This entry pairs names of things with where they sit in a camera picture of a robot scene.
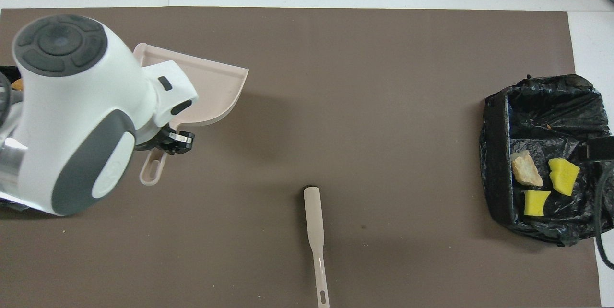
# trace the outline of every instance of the circular gray cap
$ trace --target circular gray cap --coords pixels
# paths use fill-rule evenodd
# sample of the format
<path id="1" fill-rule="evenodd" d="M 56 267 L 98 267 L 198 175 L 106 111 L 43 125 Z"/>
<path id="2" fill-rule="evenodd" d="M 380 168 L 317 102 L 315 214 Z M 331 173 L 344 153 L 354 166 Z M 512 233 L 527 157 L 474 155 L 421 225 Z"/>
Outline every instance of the circular gray cap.
<path id="1" fill-rule="evenodd" d="M 107 35 L 95 20 L 64 14 L 36 20 L 13 43 L 15 57 L 42 76 L 70 76 L 94 66 L 107 50 Z"/>

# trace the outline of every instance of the yellow sponge piece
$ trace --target yellow sponge piece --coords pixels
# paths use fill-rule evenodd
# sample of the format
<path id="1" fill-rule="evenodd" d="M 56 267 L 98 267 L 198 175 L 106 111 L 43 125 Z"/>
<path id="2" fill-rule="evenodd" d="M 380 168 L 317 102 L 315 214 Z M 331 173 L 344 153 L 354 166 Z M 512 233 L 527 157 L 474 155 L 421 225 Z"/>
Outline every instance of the yellow sponge piece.
<path id="1" fill-rule="evenodd" d="M 549 195 L 548 190 L 527 190 L 524 192 L 524 215 L 543 216 L 543 205 Z"/>
<path id="2" fill-rule="evenodd" d="M 548 161 L 550 166 L 550 179 L 555 190 L 566 196 L 572 196 L 575 180 L 578 177 L 579 167 L 566 159 L 554 158 Z"/>

